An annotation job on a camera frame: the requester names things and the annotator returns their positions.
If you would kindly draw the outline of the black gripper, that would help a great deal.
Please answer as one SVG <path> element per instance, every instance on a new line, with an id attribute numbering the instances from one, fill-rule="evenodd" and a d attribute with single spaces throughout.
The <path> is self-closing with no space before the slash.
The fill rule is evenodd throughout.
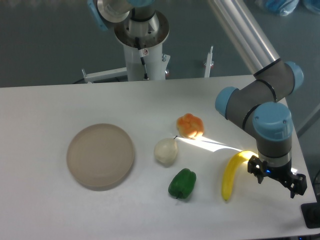
<path id="1" fill-rule="evenodd" d="M 294 174 L 291 168 L 291 159 L 282 166 L 271 166 L 266 160 L 252 155 L 247 163 L 247 171 L 257 178 L 259 184 L 265 177 L 280 181 L 285 188 L 289 189 L 290 198 L 293 199 L 296 195 L 304 195 L 307 189 L 307 178 L 301 173 Z"/>

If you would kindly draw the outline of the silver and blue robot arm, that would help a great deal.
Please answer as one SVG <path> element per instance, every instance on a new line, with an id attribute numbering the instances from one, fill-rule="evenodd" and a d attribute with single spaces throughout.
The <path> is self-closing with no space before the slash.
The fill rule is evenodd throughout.
<path id="1" fill-rule="evenodd" d="M 250 157 L 247 170 L 258 182 L 269 177 L 289 189 L 292 197 L 303 195 L 306 176 L 291 171 L 291 112 L 280 103 L 301 86 L 303 72 L 294 62 L 281 60 L 242 0 L 209 4 L 255 78 L 243 89 L 224 88 L 215 108 L 255 138 L 258 155 Z M 153 1 L 89 0 L 87 5 L 97 25 L 104 31 L 112 26 L 123 44 L 129 81 L 166 78 L 169 58 L 162 53 L 162 44 L 169 35 L 169 23 L 154 9 Z"/>

